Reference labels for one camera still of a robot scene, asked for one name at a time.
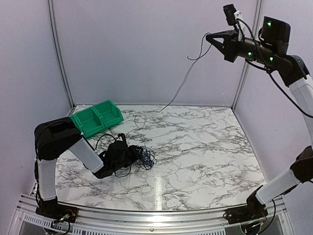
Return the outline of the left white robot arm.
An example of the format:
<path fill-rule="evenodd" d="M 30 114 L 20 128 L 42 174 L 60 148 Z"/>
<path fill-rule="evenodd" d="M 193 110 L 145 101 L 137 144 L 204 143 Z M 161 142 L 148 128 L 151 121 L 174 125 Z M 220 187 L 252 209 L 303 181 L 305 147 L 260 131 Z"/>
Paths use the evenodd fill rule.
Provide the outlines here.
<path fill-rule="evenodd" d="M 103 179 L 141 159 L 143 148 L 128 145 L 124 134 L 98 154 L 69 118 L 60 118 L 38 125 L 34 131 L 36 160 L 35 179 L 38 184 L 38 207 L 50 217 L 62 213 L 55 189 L 57 159 L 66 151 L 80 160 L 96 178 Z"/>

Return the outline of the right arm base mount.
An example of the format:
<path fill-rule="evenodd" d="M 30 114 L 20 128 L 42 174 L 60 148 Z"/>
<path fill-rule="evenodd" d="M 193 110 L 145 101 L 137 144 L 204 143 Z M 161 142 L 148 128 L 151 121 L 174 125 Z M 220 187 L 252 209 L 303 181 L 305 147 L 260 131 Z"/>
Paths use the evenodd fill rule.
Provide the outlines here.
<path fill-rule="evenodd" d="M 266 217 L 268 215 L 267 208 L 256 198 L 256 192 L 257 190 L 247 198 L 244 206 L 226 209 L 223 218 L 229 224 L 235 224 Z"/>

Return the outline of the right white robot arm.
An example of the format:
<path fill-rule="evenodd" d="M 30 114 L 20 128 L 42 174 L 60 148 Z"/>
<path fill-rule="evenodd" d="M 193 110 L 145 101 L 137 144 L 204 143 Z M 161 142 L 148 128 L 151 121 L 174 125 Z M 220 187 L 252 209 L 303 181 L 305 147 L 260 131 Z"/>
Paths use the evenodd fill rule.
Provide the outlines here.
<path fill-rule="evenodd" d="M 205 60 L 204 104 L 233 107 L 266 181 L 287 170 L 311 140 L 302 114 L 288 97 L 278 73 L 249 68 L 244 60 L 230 63 L 212 48 Z"/>

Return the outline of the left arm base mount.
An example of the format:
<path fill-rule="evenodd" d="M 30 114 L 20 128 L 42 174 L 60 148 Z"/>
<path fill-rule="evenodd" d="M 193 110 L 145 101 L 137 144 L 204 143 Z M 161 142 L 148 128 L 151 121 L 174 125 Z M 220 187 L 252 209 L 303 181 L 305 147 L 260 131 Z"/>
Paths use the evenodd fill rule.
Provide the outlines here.
<path fill-rule="evenodd" d="M 59 204 L 57 196 L 51 200 L 43 200 L 41 197 L 36 198 L 37 208 L 36 214 L 52 218 L 54 220 L 60 220 L 66 215 L 69 216 L 67 220 L 70 223 L 74 223 L 77 217 L 78 208 L 68 205 Z"/>

